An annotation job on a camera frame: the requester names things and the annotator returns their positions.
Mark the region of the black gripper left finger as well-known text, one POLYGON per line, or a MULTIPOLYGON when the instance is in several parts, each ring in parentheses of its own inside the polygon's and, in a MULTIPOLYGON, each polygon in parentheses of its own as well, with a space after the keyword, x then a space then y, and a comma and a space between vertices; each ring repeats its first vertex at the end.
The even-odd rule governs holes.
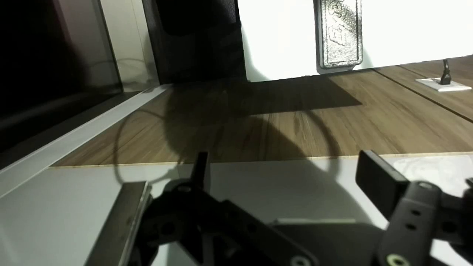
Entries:
POLYGON ((132 266, 151 266, 178 243, 199 266, 317 266, 301 244, 230 200, 209 194, 211 155, 200 152, 188 179, 174 180, 143 216, 132 266))

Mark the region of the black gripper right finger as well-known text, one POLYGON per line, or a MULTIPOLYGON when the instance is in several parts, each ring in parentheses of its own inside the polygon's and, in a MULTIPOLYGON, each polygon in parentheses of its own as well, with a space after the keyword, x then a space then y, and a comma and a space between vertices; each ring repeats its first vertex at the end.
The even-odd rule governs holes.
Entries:
POLYGON ((389 222, 375 256, 378 266, 447 266, 431 256, 435 240, 473 263, 473 189, 462 197, 428 180, 409 180, 372 149, 358 155, 357 185, 389 222))

